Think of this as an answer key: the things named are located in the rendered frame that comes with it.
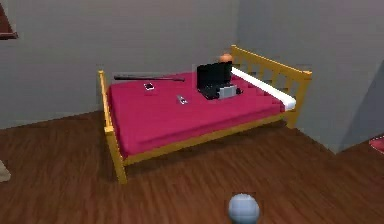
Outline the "black laptop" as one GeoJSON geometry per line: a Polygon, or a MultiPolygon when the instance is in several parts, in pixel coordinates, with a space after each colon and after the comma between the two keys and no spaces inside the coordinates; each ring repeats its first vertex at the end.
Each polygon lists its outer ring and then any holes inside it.
{"type": "Polygon", "coordinates": [[[232,62],[218,62],[197,67],[197,90],[207,99],[225,99],[243,91],[231,83],[232,62]]]}

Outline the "yellow wooden bed red cover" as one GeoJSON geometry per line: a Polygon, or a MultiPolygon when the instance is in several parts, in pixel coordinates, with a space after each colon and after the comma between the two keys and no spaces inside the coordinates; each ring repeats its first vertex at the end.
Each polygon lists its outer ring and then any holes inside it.
{"type": "Polygon", "coordinates": [[[138,80],[109,85],[105,72],[98,71],[104,133],[119,183],[127,182],[126,167],[134,163],[279,120],[286,120],[289,128],[295,126],[312,73],[236,45],[230,51],[233,67],[292,96],[296,107],[286,111],[280,100],[233,74],[232,83],[243,93],[207,100],[196,88],[194,72],[166,77],[184,78],[184,82],[138,80]],[[146,83],[155,89],[147,91],[146,83]],[[180,104],[177,95],[188,103],[180,104]]]}

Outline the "black baseball bat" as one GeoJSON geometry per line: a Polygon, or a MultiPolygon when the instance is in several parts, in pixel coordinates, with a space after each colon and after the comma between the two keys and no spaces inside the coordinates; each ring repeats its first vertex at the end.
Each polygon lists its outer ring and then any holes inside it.
{"type": "Polygon", "coordinates": [[[162,80],[162,81],[175,81],[175,82],[184,82],[184,78],[166,78],[166,77],[134,77],[134,76],[114,76],[114,80],[120,81],[138,81],[138,80],[162,80]]]}

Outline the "white pillow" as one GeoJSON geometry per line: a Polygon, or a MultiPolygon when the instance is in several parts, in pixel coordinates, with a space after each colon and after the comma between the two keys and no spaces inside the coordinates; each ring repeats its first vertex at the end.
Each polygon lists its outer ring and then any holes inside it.
{"type": "Polygon", "coordinates": [[[296,100],[292,96],[276,89],[275,87],[255,78],[255,77],[253,77],[253,76],[251,76],[251,75],[249,75],[249,74],[247,74],[247,73],[245,73],[245,72],[243,72],[243,71],[241,71],[235,67],[233,67],[231,69],[231,72],[233,75],[247,81],[248,83],[252,84],[253,86],[258,87],[259,89],[263,90],[264,92],[269,93],[270,95],[272,95],[276,99],[280,100],[283,103],[283,105],[285,106],[286,111],[291,111],[296,107],[296,100]]]}

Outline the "pale blue ball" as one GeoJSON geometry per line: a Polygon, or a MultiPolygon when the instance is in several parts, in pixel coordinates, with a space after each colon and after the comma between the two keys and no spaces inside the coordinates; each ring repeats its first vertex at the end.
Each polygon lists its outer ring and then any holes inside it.
{"type": "Polygon", "coordinates": [[[257,224],[260,207],[251,195],[236,194],[229,200],[228,216],[232,224],[257,224]]]}

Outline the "red cloth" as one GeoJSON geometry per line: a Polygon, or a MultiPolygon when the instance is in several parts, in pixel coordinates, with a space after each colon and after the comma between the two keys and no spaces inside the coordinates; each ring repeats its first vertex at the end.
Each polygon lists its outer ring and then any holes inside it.
{"type": "Polygon", "coordinates": [[[369,145],[376,151],[384,154],[384,136],[371,139],[369,145]]]}

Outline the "beige cushion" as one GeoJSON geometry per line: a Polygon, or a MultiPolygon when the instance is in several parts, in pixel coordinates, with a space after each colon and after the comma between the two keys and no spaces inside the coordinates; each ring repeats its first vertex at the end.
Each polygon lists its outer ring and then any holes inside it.
{"type": "Polygon", "coordinates": [[[4,163],[0,160],[0,182],[9,181],[11,178],[11,174],[9,170],[6,168],[4,163]]]}

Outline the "dark red window frame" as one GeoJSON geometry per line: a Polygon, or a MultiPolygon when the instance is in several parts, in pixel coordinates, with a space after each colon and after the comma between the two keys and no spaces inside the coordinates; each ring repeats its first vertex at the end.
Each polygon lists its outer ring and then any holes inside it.
{"type": "Polygon", "coordinates": [[[5,10],[0,3],[0,40],[17,39],[18,34],[13,30],[5,14],[5,10]]]}

